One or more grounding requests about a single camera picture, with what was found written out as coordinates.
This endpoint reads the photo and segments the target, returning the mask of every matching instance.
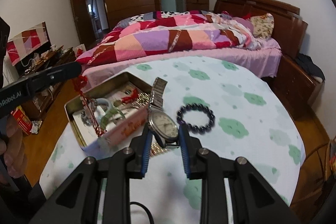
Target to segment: human hand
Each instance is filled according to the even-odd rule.
[[[8,145],[0,139],[0,155],[4,154],[4,161],[7,165],[8,174],[13,178],[23,176],[27,167],[25,145],[22,142],[22,130],[12,115],[9,115],[6,124],[6,134],[9,138]],[[0,183],[7,184],[7,181],[0,174]]]

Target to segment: wooden floor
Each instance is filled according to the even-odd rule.
[[[71,81],[63,86],[56,100],[50,107],[47,117],[44,120],[38,135],[31,135],[24,138],[26,154],[28,157],[28,167],[26,176],[30,183],[34,185],[38,182],[40,175],[47,163],[55,144],[66,127],[68,120],[64,112],[64,104],[77,96]],[[306,154],[310,153],[320,144],[329,141],[329,138],[312,111],[295,121],[295,125],[303,139]],[[324,156],[324,149],[320,150],[320,155]],[[295,191],[293,202],[305,196],[316,188],[316,180],[322,177],[320,162],[317,154],[312,156],[301,168],[300,177]],[[304,202],[300,202],[291,208],[299,216],[303,223],[311,218],[314,213],[314,196]]]
[[[64,105],[77,95],[78,93],[75,92],[72,82],[67,81],[49,108],[39,133],[24,137],[23,142],[28,158],[26,176],[32,185],[39,181],[44,166],[68,124]]]

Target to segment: red box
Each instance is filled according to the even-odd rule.
[[[18,106],[11,112],[11,114],[15,120],[17,120],[17,123],[21,127],[22,131],[29,136],[31,134],[31,129],[33,128],[33,123],[29,120],[22,107]]]

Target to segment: black cable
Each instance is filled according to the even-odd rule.
[[[130,202],[130,205],[133,205],[133,204],[134,204],[134,205],[138,205],[138,206],[140,206],[141,208],[143,208],[143,209],[145,210],[146,214],[148,215],[149,223],[150,223],[150,224],[154,224],[153,216],[152,216],[151,212],[148,210],[148,208],[147,208],[145,205],[143,205],[143,204],[141,204],[141,203],[139,203],[139,202],[135,202],[135,201]]]

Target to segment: watch face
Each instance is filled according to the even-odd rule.
[[[179,135],[175,122],[162,111],[151,112],[150,124],[166,140],[172,141]]]

